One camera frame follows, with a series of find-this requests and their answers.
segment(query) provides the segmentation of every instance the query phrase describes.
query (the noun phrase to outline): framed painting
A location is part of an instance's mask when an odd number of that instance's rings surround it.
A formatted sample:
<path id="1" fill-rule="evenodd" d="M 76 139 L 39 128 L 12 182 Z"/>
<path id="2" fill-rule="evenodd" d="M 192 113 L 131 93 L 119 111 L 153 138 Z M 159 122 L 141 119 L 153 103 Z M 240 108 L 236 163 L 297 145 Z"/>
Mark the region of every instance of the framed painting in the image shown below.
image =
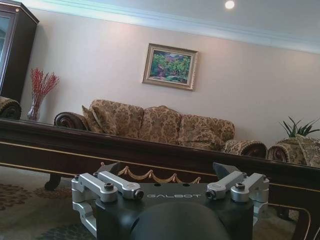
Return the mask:
<path id="1" fill-rule="evenodd" d="M 150 43 L 142 83 L 193 91 L 197 61 L 197 51 Z"/>

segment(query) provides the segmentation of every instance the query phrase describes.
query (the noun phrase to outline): wooden cabinet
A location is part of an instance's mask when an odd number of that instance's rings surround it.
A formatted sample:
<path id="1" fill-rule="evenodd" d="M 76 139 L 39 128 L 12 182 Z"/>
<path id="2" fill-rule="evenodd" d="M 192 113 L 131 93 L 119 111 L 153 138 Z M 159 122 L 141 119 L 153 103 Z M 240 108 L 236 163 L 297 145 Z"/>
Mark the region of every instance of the wooden cabinet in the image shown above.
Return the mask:
<path id="1" fill-rule="evenodd" d="M 21 2 L 0 0 L 0 96 L 20 102 L 38 23 Z"/>

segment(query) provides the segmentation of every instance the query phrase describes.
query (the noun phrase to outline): recessed light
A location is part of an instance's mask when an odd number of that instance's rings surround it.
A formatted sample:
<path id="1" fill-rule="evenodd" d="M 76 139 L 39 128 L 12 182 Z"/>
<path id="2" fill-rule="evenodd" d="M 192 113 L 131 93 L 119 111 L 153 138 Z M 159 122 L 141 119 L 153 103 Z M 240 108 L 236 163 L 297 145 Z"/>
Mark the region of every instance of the recessed light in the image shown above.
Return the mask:
<path id="1" fill-rule="evenodd" d="M 226 9 L 233 9 L 235 7 L 235 1 L 227 0 L 224 5 Z"/>

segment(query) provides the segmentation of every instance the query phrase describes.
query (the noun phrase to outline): gold picture frame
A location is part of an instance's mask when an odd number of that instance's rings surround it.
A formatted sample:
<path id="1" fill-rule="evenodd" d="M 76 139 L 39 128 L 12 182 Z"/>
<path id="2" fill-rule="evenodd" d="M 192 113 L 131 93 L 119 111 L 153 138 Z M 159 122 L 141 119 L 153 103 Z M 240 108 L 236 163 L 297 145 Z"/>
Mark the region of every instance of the gold picture frame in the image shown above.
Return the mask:
<path id="1" fill-rule="evenodd" d="M 194 50 L 150 43 L 142 83 L 193 91 L 198 54 Z"/>

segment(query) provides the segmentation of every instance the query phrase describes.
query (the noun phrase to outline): floor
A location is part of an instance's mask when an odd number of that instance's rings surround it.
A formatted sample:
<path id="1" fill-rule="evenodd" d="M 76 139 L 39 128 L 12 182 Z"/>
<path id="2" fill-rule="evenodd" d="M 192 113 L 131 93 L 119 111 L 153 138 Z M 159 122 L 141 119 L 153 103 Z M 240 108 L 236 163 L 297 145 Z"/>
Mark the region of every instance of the floor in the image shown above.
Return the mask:
<path id="1" fill-rule="evenodd" d="M 0 240 L 93 240 L 72 209 L 71 179 L 62 178 L 56 191 L 43 187 L 49 175 L 0 167 Z M 254 240 L 289 240 L 293 221 L 269 208 L 254 227 Z"/>

